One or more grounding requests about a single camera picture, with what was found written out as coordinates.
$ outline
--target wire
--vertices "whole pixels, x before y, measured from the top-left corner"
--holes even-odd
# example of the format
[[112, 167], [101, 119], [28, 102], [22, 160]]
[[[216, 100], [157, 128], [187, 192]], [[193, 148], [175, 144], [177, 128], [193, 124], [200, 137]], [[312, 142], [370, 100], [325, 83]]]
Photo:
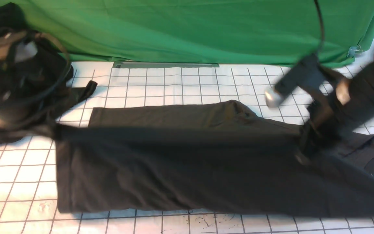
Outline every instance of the wire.
[[318, 13], [318, 20], [319, 20], [319, 27], [320, 27], [320, 31], [321, 31], [321, 41], [320, 41], [320, 43], [317, 47], [317, 52], [316, 52], [318, 54], [324, 46], [325, 31], [324, 31], [324, 22], [323, 22], [323, 19], [322, 19], [322, 13], [321, 13], [321, 9], [319, 7], [318, 0], [314, 0], [314, 3], [316, 5], [316, 9], [317, 9], [317, 13]]
[[47, 33], [37, 33], [35, 35], [36, 38], [42, 37], [48, 39], [51, 43], [53, 43], [65, 56], [66, 59], [66, 65], [59, 75], [57, 81], [52, 84], [50, 87], [48, 87], [46, 90], [26, 98], [16, 99], [16, 100], [5, 100], [0, 102], [0, 109], [7, 108], [7, 107], [19, 107], [19, 106], [26, 106], [33, 104], [35, 102], [38, 102], [42, 100], [43, 98], [47, 97], [49, 94], [51, 94], [66, 78], [67, 74], [69, 73], [71, 69], [71, 61], [70, 61], [70, 55], [67, 52], [67, 50], [62, 46], [62, 44], [53, 36]]

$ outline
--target black fabric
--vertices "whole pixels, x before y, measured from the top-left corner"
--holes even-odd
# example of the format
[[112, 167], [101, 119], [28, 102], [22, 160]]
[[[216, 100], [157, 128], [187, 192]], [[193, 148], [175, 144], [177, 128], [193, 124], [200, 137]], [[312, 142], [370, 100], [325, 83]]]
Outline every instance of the black fabric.
[[[14, 3], [0, 6], [0, 37], [10, 32], [18, 32], [22, 30], [31, 30], [25, 21], [24, 14], [20, 7]], [[38, 47], [37, 60], [43, 66], [43, 75], [52, 82], [60, 75], [62, 69], [66, 65], [66, 61], [51, 46], [46, 39], [36, 41]], [[73, 77], [73, 68], [66, 76], [66, 81]]]
[[39, 125], [41, 122], [45, 122], [47, 120], [56, 120], [63, 113], [89, 98], [95, 92], [96, 86], [96, 82], [90, 81], [85, 88], [72, 88], [70, 90], [71, 94], [66, 100], [54, 102], [53, 105], [49, 106], [50, 111], [43, 110], [34, 113], [33, 116], [29, 118], [29, 121], [33, 123], [31, 126], [25, 126], [24, 128], [20, 128], [18, 130], [8, 131], [0, 129], [0, 145], [20, 141], [29, 133], [24, 130], [32, 127], [33, 125]]
[[297, 125], [236, 101], [95, 108], [88, 128], [57, 125], [52, 137], [62, 213], [374, 216], [374, 135], [354, 134], [302, 166]]

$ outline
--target robotic arm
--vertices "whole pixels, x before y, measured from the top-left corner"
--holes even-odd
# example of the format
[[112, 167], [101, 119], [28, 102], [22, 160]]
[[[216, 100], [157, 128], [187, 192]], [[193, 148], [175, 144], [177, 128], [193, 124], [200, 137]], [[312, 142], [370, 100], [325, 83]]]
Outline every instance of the robotic arm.
[[[319, 90], [324, 81], [334, 88], [327, 96]], [[298, 86], [314, 99], [307, 108], [310, 118], [301, 126], [301, 155], [297, 157], [301, 163], [309, 163], [319, 150], [332, 146], [374, 117], [374, 62], [353, 79], [347, 79], [321, 66], [316, 54], [311, 54], [266, 91], [267, 105], [278, 107]]]
[[[36, 44], [41, 40], [50, 41], [65, 56], [65, 66], [56, 80], [43, 73]], [[70, 90], [62, 84], [70, 69], [69, 54], [50, 34], [19, 31], [0, 37], [0, 129], [21, 129], [35, 121], [30, 118], [35, 113], [45, 114], [54, 96], [66, 98]]]

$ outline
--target white tile surface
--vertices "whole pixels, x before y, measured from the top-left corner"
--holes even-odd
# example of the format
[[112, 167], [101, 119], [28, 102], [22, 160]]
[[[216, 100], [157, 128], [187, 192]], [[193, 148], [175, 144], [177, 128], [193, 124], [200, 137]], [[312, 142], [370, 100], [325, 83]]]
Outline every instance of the white tile surface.
[[[352, 77], [370, 61], [368, 52], [337, 70]], [[64, 124], [87, 126], [92, 109], [211, 104], [238, 100], [258, 116], [301, 124], [312, 99], [297, 89], [277, 109], [266, 106], [264, 91], [289, 68], [268, 65], [220, 65], [219, 68], [117, 69], [108, 62], [79, 62], [70, 81], [98, 83], [95, 94], [66, 112]], [[327, 83], [324, 93], [331, 91]], [[374, 118], [356, 132], [374, 134]], [[373, 219], [294, 219], [287, 216], [214, 214], [208, 210], [123, 211], [61, 214], [56, 209], [55, 145], [26, 137], [0, 146], [0, 233], [18, 234], [374, 234]]]

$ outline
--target green backdrop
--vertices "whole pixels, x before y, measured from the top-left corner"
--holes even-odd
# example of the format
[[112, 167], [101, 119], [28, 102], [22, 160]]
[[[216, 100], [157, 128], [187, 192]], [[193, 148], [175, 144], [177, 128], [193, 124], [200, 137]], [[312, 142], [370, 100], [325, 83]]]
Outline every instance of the green backdrop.
[[[59, 38], [74, 60], [292, 64], [315, 49], [313, 0], [0, 0]], [[319, 0], [330, 66], [369, 49], [374, 0]]]

